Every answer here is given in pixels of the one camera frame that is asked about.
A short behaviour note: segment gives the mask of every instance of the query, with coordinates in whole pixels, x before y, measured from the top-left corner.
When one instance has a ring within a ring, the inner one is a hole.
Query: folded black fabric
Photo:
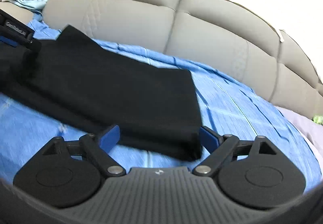
[[[28,77],[34,69],[36,54],[26,47],[0,42],[0,87],[9,80]]]
[[[120,144],[188,161],[201,157],[201,115],[189,71],[106,51],[71,26],[56,41],[42,41],[36,64],[32,77],[2,91],[91,133],[118,124]]]

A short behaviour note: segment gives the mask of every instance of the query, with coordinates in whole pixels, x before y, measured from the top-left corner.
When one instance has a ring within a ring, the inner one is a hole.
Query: sofa backrest cushion
[[[44,21],[205,63],[271,103],[323,115],[323,85],[298,44],[228,0],[48,0]]]

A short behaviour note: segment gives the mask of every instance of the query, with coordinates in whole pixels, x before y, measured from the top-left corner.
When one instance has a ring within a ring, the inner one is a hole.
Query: blue fabric
[[[47,1],[48,0],[11,0],[10,2],[32,11],[34,13],[33,19],[40,22],[43,20],[41,11],[45,7]]]
[[[58,30],[33,20],[29,27],[36,30],[38,39],[56,39]],[[200,105],[203,124],[218,134],[234,134],[242,140],[254,140],[256,135],[267,136],[304,174],[306,190],[317,185],[321,178],[319,164],[311,149],[285,117],[252,89],[228,75],[189,60],[167,56],[140,46],[121,45],[95,40],[104,49],[162,68],[184,68],[191,71]],[[85,132],[27,108],[5,95],[0,95],[0,176],[12,181],[25,164],[53,136],[76,140]],[[115,146],[109,154],[127,171],[134,166],[172,167],[193,163],[124,146]],[[203,149],[205,159],[209,155]]]

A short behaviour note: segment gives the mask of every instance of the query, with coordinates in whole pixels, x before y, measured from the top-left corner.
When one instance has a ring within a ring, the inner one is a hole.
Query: logo
[[[161,174],[164,174],[164,171],[162,171],[161,169],[157,169],[157,170],[155,171],[155,174],[157,174],[157,175],[161,175]]]
[[[8,26],[9,28],[15,30],[16,32],[22,34],[23,36],[26,35],[26,32],[24,32],[23,30],[20,30],[17,26],[11,24],[10,22],[6,21],[5,25]]]

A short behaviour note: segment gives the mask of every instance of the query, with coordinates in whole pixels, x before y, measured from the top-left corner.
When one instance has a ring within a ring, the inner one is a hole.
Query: metal pin
[[[107,171],[110,174],[117,175],[117,174],[121,174],[123,172],[123,168],[120,166],[110,166],[110,167],[108,167]]]
[[[195,171],[200,174],[207,174],[211,172],[211,168],[209,166],[197,166]]]

